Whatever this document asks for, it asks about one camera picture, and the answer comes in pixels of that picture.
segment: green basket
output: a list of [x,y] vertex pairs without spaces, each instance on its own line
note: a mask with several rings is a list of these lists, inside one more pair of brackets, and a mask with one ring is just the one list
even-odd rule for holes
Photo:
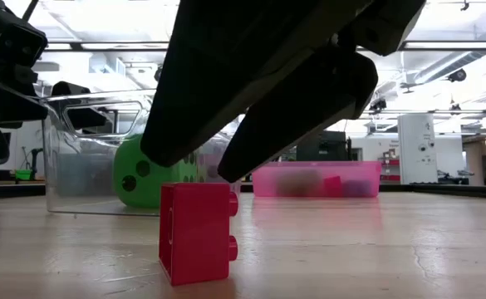
[[30,169],[16,170],[16,179],[29,180],[30,179]]

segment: pink plastic bin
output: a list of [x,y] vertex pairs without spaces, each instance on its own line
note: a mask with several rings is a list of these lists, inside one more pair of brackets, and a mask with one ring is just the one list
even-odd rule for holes
[[271,162],[252,174],[257,197],[374,198],[381,163]]

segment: wooden table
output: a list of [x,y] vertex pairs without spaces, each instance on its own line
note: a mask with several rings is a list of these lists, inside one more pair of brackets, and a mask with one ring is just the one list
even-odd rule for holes
[[154,217],[0,199],[0,298],[486,298],[486,199],[241,199],[228,280],[172,288]]

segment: transparent container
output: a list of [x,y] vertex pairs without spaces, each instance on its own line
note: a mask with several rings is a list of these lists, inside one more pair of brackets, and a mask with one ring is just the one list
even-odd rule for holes
[[374,198],[381,163],[271,162],[252,173],[256,197]]
[[[50,212],[159,214],[158,209],[125,206],[112,186],[115,152],[125,140],[145,130],[151,106],[148,93],[154,92],[119,91],[45,99],[49,115],[43,121],[43,143]],[[70,116],[78,109],[91,109],[108,121],[103,126],[76,130]],[[199,149],[202,161],[211,169],[203,174],[204,182],[225,182],[216,175],[216,166],[229,141],[226,134],[218,133]],[[240,183],[231,187],[238,193]]]

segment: ceiling pipe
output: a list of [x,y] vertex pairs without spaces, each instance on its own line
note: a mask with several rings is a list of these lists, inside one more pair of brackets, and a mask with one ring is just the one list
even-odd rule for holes
[[[486,41],[486,32],[478,40]],[[447,76],[484,56],[486,56],[486,51],[454,52],[428,66],[423,71],[418,72],[414,77],[414,82],[415,84],[429,83],[440,77]]]

